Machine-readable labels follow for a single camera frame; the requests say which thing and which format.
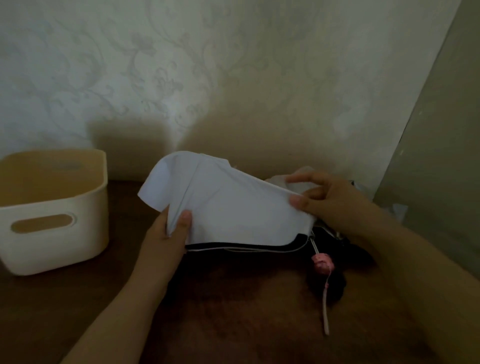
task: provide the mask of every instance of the white storage bin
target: white storage bin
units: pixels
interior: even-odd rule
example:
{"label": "white storage bin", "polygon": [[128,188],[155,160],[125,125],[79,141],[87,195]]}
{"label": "white storage bin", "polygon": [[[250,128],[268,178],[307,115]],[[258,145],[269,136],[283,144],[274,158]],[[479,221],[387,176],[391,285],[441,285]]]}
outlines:
{"label": "white storage bin", "polygon": [[93,258],[108,244],[107,159],[35,150],[0,161],[0,258],[29,275]]}

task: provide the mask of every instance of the person's left hand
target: person's left hand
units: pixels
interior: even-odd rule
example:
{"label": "person's left hand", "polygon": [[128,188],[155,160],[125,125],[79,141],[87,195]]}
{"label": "person's left hand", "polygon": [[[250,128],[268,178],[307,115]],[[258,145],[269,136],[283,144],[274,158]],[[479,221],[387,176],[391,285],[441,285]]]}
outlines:
{"label": "person's left hand", "polygon": [[182,212],[172,236],[167,236],[168,207],[147,230],[129,283],[164,293],[185,254],[192,213]]}

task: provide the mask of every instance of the folded white fabric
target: folded white fabric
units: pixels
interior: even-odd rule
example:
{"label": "folded white fabric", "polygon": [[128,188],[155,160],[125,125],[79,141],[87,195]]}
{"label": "folded white fabric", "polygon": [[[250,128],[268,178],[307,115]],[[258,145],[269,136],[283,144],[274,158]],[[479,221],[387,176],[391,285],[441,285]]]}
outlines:
{"label": "folded white fabric", "polygon": [[170,205],[169,235],[180,213],[191,210],[189,245],[233,243],[275,247],[291,243],[298,234],[309,236],[314,217],[292,208],[288,197],[314,185],[287,184],[284,176],[275,176],[270,182],[232,168],[226,159],[176,152],[155,165],[138,195],[158,211]]}

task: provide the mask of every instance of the floral wallpaper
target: floral wallpaper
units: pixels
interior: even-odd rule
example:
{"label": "floral wallpaper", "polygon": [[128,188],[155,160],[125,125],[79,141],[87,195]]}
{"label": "floral wallpaper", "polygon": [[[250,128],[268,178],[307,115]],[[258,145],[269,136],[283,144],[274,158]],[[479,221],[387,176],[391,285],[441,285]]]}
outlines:
{"label": "floral wallpaper", "polygon": [[18,0],[0,12],[0,157],[106,150],[142,179],[179,149],[372,193],[459,0]]}

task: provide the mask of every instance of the person's right arm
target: person's right arm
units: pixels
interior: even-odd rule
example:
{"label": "person's right arm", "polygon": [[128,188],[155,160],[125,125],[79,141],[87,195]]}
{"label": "person's right arm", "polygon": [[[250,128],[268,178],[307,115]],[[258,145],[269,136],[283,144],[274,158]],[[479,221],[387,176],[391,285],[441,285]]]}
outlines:
{"label": "person's right arm", "polygon": [[449,363],[480,363],[480,282],[424,238],[402,227],[348,181],[324,172],[287,182],[319,187],[292,195],[297,209],[321,218],[364,247],[388,273],[430,346]]}

